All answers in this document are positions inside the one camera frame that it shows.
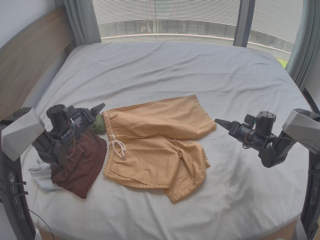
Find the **headboard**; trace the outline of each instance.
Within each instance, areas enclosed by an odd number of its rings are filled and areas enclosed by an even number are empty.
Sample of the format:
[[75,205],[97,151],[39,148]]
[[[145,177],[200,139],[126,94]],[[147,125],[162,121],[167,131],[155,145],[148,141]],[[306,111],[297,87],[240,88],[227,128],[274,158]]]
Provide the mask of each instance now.
[[0,120],[21,108],[32,87],[73,39],[62,5],[32,22],[0,49]]

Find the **wrinkled bed sheet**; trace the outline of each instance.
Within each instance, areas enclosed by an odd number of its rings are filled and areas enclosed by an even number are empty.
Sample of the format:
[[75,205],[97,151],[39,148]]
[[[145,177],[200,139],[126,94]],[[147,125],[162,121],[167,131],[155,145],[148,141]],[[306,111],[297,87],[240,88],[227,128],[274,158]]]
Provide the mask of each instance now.
[[[279,134],[290,111],[310,109],[270,53],[194,42],[96,43],[77,47],[43,94],[36,111],[55,104],[104,110],[195,94],[211,118],[243,122],[260,110],[277,115]],[[198,140],[211,166],[203,183],[172,204],[161,189],[134,189],[102,175],[81,199],[64,189],[42,190],[22,156],[29,208],[64,239],[256,239],[294,221],[306,193],[308,151],[296,144],[285,162],[263,167],[258,152],[217,126]],[[38,227],[48,230],[33,216]]]

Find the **curtain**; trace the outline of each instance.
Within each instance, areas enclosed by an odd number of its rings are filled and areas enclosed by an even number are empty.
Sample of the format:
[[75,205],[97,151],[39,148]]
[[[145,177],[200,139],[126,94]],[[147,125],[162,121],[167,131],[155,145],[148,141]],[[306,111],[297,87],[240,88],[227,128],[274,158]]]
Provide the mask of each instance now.
[[54,0],[64,5],[74,35],[74,46],[100,43],[98,23],[92,0]]
[[313,67],[320,44],[320,0],[303,0],[303,10],[296,41],[286,66],[302,91]]

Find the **shorts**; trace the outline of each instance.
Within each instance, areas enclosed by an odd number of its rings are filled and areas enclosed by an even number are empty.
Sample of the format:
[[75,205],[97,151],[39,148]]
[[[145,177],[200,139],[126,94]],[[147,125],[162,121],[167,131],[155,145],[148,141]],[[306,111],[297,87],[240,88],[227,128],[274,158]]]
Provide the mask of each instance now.
[[195,95],[168,98],[102,113],[110,142],[103,174],[129,187],[163,189],[174,203],[190,194],[210,166],[198,139],[216,123]]

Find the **mattress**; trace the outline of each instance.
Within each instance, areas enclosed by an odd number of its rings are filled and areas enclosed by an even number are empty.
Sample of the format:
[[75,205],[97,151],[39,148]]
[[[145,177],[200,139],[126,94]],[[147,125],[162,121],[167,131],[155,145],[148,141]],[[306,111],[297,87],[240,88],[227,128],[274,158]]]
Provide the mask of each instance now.
[[[195,42],[121,42],[79,46],[43,94],[36,111],[55,104],[104,110],[195,94],[211,118],[243,122],[261,110],[276,114],[279,134],[290,111],[310,109],[271,53]],[[202,184],[172,204],[161,189],[122,186],[102,175],[86,199],[43,190],[21,159],[29,208],[62,239],[257,239],[293,222],[302,211],[308,151],[294,145],[286,160],[265,168],[258,152],[217,129],[198,140],[211,164]],[[45,224],[34,218],[36,226]]]

